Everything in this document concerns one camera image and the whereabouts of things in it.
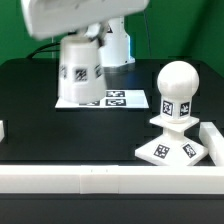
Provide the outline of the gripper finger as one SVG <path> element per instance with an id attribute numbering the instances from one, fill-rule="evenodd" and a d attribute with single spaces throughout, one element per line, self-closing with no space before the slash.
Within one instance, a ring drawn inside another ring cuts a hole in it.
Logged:
<path id="1" fill-rule="evenodd" d="M 85 35 L 91 40 L 97 40 L 100 45 L 105 44 L 105 36 L 107 34 L 107 23 L 100 22 L 90 25 Z"/>

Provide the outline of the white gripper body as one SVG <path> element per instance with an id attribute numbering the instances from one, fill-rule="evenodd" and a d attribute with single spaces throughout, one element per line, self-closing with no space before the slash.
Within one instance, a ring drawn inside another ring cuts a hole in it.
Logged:
<path id="1" fill-rule="evenodd" d="M 37 40 L 143 11 L 150 0 L 20 0 L 24 21 Z"/>

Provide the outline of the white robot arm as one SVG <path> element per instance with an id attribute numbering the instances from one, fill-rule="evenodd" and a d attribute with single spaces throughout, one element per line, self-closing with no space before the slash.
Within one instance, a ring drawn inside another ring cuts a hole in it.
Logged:
<path id="1" fill-rule="evenodd" d="M 106 68 L 130 65 L 130 36 L 124 17 L 146 9 L 150 0 L 20 0 L 28 33 L 38 40 L 72 30 L 84 30 L 94 37 L 100 25 L 107 26 L 101 48 Z"/>

